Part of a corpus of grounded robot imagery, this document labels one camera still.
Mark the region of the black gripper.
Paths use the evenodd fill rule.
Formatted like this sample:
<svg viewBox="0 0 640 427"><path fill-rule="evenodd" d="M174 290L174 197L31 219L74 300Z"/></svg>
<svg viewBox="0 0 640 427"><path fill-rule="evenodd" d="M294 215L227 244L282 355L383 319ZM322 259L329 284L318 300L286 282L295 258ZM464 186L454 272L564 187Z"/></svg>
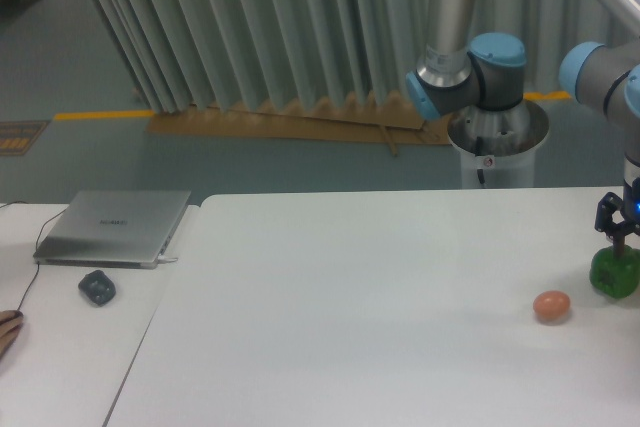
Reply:
<svg viewBox="0 0 640 427"><path fill-rule="evenodd" d="M640 178L635 177L631 183L625 183L623 187L623 201L612 192L605 194L598 202L594 228L597 232L604 233L611 241L613 256L620 259L625 252L626 234L623 232L624 222L617 222L614 215L621 211L621 215L627 221L627 234L640 235Z"/></svg>

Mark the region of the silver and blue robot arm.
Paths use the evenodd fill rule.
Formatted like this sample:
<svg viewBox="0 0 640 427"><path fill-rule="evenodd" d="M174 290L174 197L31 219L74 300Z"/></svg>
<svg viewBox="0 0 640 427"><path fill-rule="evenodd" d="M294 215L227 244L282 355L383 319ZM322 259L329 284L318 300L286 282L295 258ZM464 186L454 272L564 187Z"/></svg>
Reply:
<svg viewBox="0 0 640 427"><path fill-rule="evenodd" d="M430 0L424 55L407 73L406 87L425 119L452 115L449 138L473 155L477 179L483 182L485 159L535 149L546 138L549 122L524 99L524 44L510 34L468 37L474 3ZM579 44L563 59L559 81L578 103L601 112L623 131L623 194L606 195L595 221L619 260L627 236L639 232L639 43L617 48Z"/></svg>

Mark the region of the person's hand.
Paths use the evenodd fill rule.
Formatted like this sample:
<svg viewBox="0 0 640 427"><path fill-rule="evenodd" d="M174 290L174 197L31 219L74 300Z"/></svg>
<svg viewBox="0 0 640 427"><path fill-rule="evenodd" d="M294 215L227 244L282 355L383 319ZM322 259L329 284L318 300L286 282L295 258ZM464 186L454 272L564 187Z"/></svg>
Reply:
<svg viewBox="0 0 640 427"><path fill-rule="evenodd" d="M19 336L24 315L19 310L5 310L0 315L0 357L3 357Z"/></svg>

